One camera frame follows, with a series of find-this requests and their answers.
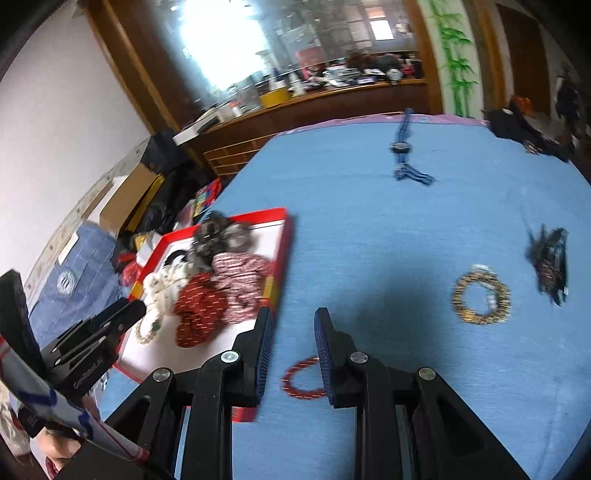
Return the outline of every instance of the bamboo painting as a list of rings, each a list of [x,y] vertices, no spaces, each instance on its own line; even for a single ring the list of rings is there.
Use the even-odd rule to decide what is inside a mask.
[[[433,12],[432,18],[437,25],[445,54],[446,63],[442,68],[448,69],[450,73],[454,112],[458,116],[470,117],[470,100],[474,85],[478,82],[473,80],[475,72],[469,60],[463,56],[466,48],[472,48],[472,42],[461,30],[464,19],[461,14],[448,11],[448,0],[427,2]]]

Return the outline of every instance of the yellow box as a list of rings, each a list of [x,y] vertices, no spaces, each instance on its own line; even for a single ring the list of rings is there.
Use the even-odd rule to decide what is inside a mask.
[[[259,99],[263,107],[270,108],[290,100],[291,95],[287,91],[287,88],[279,88],[277,90],[273,90],[272,92],[264,93],[259,97]]]

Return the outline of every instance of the metal screw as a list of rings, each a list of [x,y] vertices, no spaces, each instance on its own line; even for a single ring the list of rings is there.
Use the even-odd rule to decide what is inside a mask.
[[[353,352],[349,358],[356,364],[364,364],[368,360],[368,356],[363,352]]]
[[[159,368],[152,374],[152,378],[156,382],[163,382],[168,377],[170,377],[170,370],[168,368]]]
[[[240,355],[238,355],[238,352],[235,352],[234,350],[228,350],[222,354],[222,362],[225,364],[232,364],[239,358]]]
[[[418,371],[418,376],[423,380],[433,380],[437,375],[435,370],[429,367],[423,367]]]

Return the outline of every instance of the blue lanyard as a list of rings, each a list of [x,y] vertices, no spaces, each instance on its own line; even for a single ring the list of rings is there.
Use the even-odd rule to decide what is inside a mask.
[[[419,172],[416,168],[411,167],[407,163],[407,156],[410,152],[410,144],[406,142],[408,138],[408,127],[410,126],[410,117],[414,113],[412,108],[407,108],[404,112],[404,120],[398,128],[397,141],[392,144],[391,151],[396,155],[397,165],[394,169],[394,177],[396,180],[411,179],[421,182],[427,187],[430,186],[435,179],[431,175],[426,175]]]

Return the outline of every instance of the gold beaded bracelet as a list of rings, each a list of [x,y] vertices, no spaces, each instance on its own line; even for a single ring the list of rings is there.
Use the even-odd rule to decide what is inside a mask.
[[[481,315],[466,307],[463,295],[470,283],[478,283],[494,294],[493,308],[489,313]],[[461,276],[453,289],[452,307],[460,319],[477,325],[490,325],[506,321],[511,308],[509,288],[500,282],[497,276],[486,267],[477,265],[471,272]]]
[[[152,322],[149,334],[144,336],[144,335],[142,335],[142,330],[141,330],[144,320],[145,320],[145,317],[142,318],[138,323],[135,324],[135,339],[137,340],[137,342],[140,345],[146,345],[147,343],[150,343],[152,340],[154,340],[154,337],[156,337],[156,334],[158,333],[158,331],[160,330],[160,328],[162,326],[162,318],[158,314],[157,317]]]

